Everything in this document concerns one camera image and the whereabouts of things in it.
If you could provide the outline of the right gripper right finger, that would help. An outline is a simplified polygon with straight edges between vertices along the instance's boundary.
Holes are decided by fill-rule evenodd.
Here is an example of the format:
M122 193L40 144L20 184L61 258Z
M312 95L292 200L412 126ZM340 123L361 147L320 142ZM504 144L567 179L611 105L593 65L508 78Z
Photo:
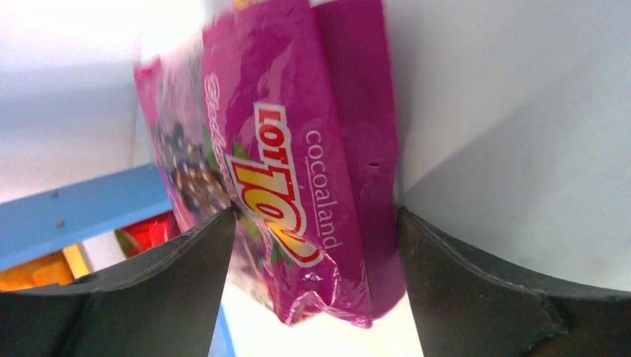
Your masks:
M425 356L628 356L630 294L518 266L407 208L400 259Z

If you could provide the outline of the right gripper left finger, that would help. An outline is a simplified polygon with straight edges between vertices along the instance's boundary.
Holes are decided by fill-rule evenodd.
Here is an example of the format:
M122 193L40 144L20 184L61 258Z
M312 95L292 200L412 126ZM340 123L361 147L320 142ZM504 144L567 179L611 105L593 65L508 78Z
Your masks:
M68 285L1 294L3 356L207 356L234 242L226 209Z

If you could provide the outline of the purple candy bag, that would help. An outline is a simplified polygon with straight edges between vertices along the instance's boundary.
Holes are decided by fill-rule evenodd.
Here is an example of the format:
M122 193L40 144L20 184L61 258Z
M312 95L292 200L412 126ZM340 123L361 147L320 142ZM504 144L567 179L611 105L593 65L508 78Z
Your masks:
M381 1L239 1L134 80L179 227L234 212L230 284L289 326L403 296Z

